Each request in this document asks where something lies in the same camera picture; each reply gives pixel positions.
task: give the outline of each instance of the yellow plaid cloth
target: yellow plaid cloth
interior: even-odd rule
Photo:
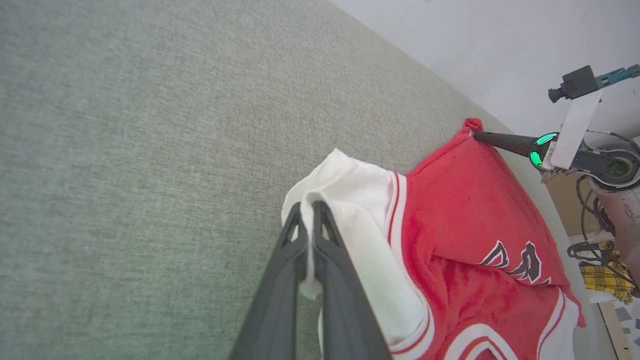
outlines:
[[[624,276],[629,276],[629,270],[625,264],[620,261],[620,252],[613,243],[599,243],[601,249],[609,249],[616,255],[614,260],[609,262],[609,266]],[[631,291],[634,286],[624,279],[621,279],[613,271],[606,266],[584,265],[580,266],[580,272],[587,285],[588,290],[606,291],[612,294],[625,304],[633,302]]]

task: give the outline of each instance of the red and white shirt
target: red and white shirt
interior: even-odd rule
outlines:
[[[406,175],[334,150],[282,221],[301,202],[311,232],[311,204],[329,205],[395,359],[573,358],[584,319],[555,242],[480,130],[467,119]],[[320,291],[312,273],[301,289]]]

